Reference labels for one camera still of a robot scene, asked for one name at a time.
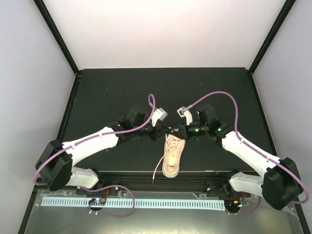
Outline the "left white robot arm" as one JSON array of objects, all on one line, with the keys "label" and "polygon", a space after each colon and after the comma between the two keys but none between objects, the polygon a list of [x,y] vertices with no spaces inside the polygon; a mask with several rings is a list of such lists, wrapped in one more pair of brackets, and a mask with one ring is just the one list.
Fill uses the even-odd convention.
[{"label": "left white robot arm", "polygon": [[72,186],[83,187],[98,195],[105,187],[99,172],[94,168],[83,169],[76,165],[93,154],[142,136],[156,140],[169,131],[162,124],[166,116],[166,111],[157,108],[148,117],[140,106],[135,105],[127,115],[89,136],[64,143],[50,141],[35,165],[36,175],[52,192]]}]

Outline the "beige knit sneaker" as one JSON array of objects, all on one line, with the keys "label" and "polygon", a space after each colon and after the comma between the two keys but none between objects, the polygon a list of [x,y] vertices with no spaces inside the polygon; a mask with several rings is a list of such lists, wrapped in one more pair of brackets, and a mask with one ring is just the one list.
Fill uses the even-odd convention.
[{"label": "beige knit sneaker", "polygon": [[167,135],[164,144],[162,172],[168,178],[174,178],[179,173],[180,159],[185,147],[185,140],[174,135]]}]

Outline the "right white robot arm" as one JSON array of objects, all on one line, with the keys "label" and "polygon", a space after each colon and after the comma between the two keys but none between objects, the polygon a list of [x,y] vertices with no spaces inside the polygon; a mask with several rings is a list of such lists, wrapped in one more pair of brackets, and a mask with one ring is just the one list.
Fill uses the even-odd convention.
[{"label": "right white robot arm", "polygon": [[280,159],[251,143],[227,123],[221,122],[212,105],[205,104],[197,108],[197,122],[193,121],[187,107],[180,107],[177,113],[186,121],[173,131],[176,137],[188,140],[191,137],[207,136],[211,142],[237,156],[257,173],[233,174],[221,185],[224,195],[234,196],[237,192],[247,192],[262,197],[272,208],[282,210],[289,203],[297,201],[299,195],[306,193],[292,159]]}]

